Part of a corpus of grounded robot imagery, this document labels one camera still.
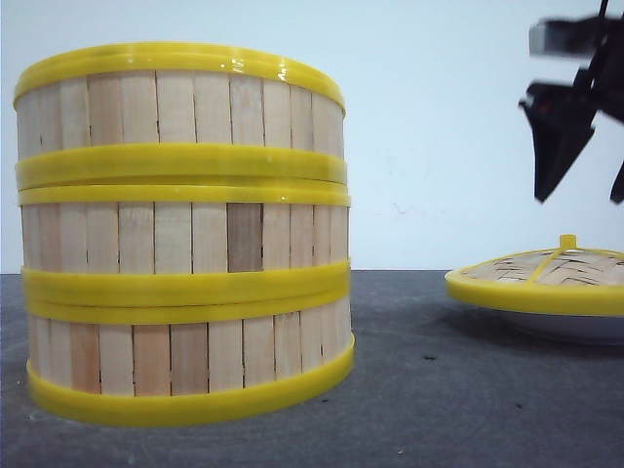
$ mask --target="woven bamboo lid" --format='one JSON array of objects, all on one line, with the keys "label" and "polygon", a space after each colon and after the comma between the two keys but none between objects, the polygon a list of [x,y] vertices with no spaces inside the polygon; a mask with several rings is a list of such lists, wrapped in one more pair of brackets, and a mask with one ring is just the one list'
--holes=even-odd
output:
[{"label": "woven bamboo lid", "polygon": [[624,253],[558,248],[514,253],[451,271],[448,293],[483,307],[531,314],[624,316]]}]

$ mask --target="yellow lid handle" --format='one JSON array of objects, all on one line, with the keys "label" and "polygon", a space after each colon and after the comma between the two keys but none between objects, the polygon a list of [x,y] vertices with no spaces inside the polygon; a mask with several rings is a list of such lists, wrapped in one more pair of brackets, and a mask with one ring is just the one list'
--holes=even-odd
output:
[{"label": "yellow lid handle", "polygon": [[574,234],[562,234],[559,236],[559,248],[565,251],[577,249],[576,236]]}]

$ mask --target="stacked bamboo steamer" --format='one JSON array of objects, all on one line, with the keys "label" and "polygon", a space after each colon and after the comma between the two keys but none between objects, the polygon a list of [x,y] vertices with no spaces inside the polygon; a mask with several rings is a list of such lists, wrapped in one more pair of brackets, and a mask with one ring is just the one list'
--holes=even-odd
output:
[{"label": "stacked bamboo steamer", "polygon": [[522,332],[624,344],[624,253],[583,249],[565,234],[555,249],[514,253],[447,274],[456,299],[502,311]]},{"label": "stacked bamboo steamer", "polygon": [[301,63],[103,46],[16,89],[30,390],[93,422],[231,419],[350,370],[343,101]]}]

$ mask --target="white plate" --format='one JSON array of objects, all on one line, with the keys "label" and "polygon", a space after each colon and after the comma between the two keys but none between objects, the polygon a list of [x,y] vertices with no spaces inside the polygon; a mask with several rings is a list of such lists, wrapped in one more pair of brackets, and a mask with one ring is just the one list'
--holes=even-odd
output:
[{"label": "white plate", "polygon": [[624,317],[528,314],[501,311],[520,332],[582,344],[624,345]]}]

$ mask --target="black machine part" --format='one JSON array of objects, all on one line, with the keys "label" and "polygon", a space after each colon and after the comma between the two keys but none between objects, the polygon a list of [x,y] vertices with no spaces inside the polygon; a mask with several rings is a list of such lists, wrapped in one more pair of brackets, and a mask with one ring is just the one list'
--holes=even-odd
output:
[{"label": "black machine part", "polygon": [[[535,198],[540,202],[552,194],[591,139],[599,110],[624,123],[624,17],[606,18],[605,10],[603,0],[597,17],[546,20],[531,30],[533,54],[593,54],[572,85],[533,82],[520,102],[533,132]],[[624,164],[610,198],[618,204],[624,200]]]}]

